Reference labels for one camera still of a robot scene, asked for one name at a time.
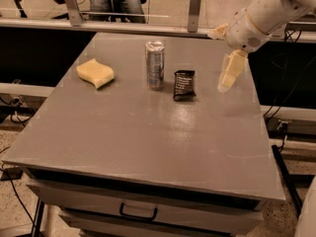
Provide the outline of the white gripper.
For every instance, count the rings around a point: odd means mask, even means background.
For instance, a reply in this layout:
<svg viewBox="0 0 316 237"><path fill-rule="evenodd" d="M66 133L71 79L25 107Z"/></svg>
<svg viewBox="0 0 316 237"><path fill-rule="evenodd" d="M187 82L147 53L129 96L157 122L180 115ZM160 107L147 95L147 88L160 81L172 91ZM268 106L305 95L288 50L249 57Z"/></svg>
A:
<svg viewBox="0 0 316 237"><path fill-rule="evenodd" d="M227 92L243 72L248 64L248 53L255 52L270 39L269 35L258 30L246 9L237 12L229 24L211 29L208 36L214 40L225 38L227 44L234 48L223 57L217 84L221 93Z"/></svg>

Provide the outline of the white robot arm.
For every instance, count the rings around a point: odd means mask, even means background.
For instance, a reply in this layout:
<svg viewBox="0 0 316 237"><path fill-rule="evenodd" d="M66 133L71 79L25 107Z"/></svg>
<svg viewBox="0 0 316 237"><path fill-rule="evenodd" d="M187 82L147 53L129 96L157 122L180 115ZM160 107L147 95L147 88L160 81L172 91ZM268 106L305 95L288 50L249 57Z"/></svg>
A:
<svg viewBox="0 0 316 237"><path fill-rule="evenodd" d="M233 49L225 54L217 89L227 92L248 64L248 54L268 42L285 24L316 9L316 0L253 0L237 12L229 23L211 30L211 39L225 40Z"/></svg>

